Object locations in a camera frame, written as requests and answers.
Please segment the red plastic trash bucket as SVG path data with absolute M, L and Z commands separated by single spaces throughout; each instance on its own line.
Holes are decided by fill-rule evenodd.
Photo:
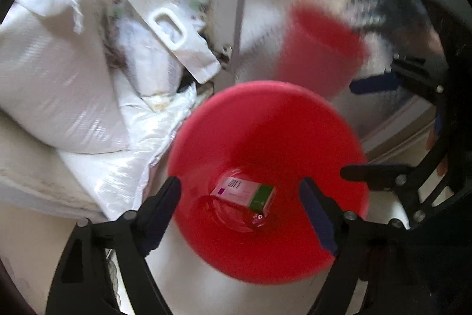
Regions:
M 233 86 L 191 113 L 173 142 L 168 170 L 182 184 L 174 218 L 216 270 L 255 284 L 300 281 L 332 260 L 301 204 L 301 180 L 365 217 L 366 184 L 340 174 L 365 160 L 344 119 L 308 89 Z

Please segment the green white cardboard box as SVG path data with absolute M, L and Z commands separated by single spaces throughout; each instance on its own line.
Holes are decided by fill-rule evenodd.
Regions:
M 211 192 L 216 197 L 232 205 L 247 208 L 259 215 L 266 216 L 275 195 L 272 185 L 247 181 L 238 177 L 220 180 Z

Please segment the large white woven sack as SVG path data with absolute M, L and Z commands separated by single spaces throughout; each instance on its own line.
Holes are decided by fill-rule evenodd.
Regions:
M 107 66 L 106 0 L 15 0 L 1 23 L 1 110 L 72 153 L 126 149 Z

